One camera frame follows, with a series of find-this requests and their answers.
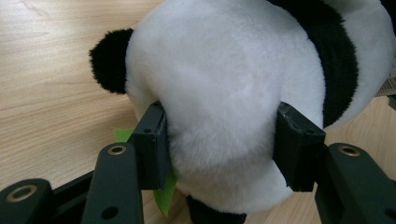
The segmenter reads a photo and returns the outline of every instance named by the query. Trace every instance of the panda ear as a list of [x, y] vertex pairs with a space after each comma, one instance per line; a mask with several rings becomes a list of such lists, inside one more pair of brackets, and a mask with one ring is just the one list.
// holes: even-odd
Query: panda ear
[[125, 94], [125, 56], [134, 30], [109, 32], [90, 51], [93, 77], [103, 89]]

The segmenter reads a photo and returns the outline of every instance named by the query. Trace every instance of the wooden table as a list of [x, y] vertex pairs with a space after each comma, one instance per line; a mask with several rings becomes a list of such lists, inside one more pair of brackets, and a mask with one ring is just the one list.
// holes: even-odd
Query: wooden table
[[[0, 4], [0, 189], [25, 179], [53, 188], [88, 173], [113, 128], [136, 125], [126, 96], [92, 79], [88, 51], [106, 31], [135, 26], [161, 0], [12, 1]], [[396, 112], [376, 98], [357, 118], [329, 130], [327, 143], [362, 147], [396, 178]], [[144, 192], [146, 223], [191, 223], [177, 193], [169, 217]], [[247, 223], [319, 223], [312, 193], [296, 193]]]

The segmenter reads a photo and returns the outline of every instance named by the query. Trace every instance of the green paper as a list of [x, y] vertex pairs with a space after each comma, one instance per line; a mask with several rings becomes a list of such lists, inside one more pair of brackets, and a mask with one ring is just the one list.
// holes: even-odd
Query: green paper
[[[114, 135], [116, 137], [116, 142], [127, 142], [131, 134], [134, 132], [132, 129], [114, 129]], [[168, 216], [169, 209], [172, 203], [172, 197], [176, 188], [176, 176], [173, 169], [170, 169], [165, 180], [165, 188], [154, 190], [154, 199], [158, 208], [164, 216]]]
[[134, 128], [132, 129], [114, 129], [114, 135], [116, 137], [116, 142], [127, 142], [131, 134], [134, 132]]
[[164, 216], [168, 216], [172, 203], [172, 197], [176, 188], [176, 176], [173, 169], [170, 169], [166, 176], [165, 188], [154, 190], [154, 199], [158, 208]]

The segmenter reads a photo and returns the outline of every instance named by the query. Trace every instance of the stuffed panda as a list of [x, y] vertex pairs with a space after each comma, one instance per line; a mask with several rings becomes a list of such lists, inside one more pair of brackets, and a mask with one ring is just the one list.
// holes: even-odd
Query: stuffed panda
[[160, 101], [194, 223], [244, 223], [290, 196], [272, 160], [286, 102], [320, 128], [366, 107], [396, 55], [392, 0], [165, 0], [91, 51], [138, 119]]

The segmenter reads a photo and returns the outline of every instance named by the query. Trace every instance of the black plastic part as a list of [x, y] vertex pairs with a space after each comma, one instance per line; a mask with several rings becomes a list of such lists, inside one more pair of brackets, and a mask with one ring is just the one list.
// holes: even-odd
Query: black plastic part
[[396, 110], [396, 95], [389, 96], [389, 106]]
[[81, 223], [144, 223], [131, 144], [115, 143], [101, 150]]
[[55, 213], [50, 182], [26, 179], [0, 192], [0, 223], [49, 223]]
[[[333, 189], [318, 184], [316, 200], [323, 224], [396, 223], [394, 182], [364, 150], [347, 144], [333, 144], [329, 146], [324, 162]], [[332, 200], [330, 196], [334, 192], [338, 198]], [[340, 202], [344, 207], [336, 209]]]
[[274, 161], [293, 191], [312, 191], [326, 133], [291, 105], [277, 110]]
[[82, 175], [53, 191], [57, 209], [50, 223], [80, 223], [92, 174]]
[[163, 189], [170, 170], [166, 116], [160, 103], [152, 104], [128, 140], [139, 160], [141, 189]]

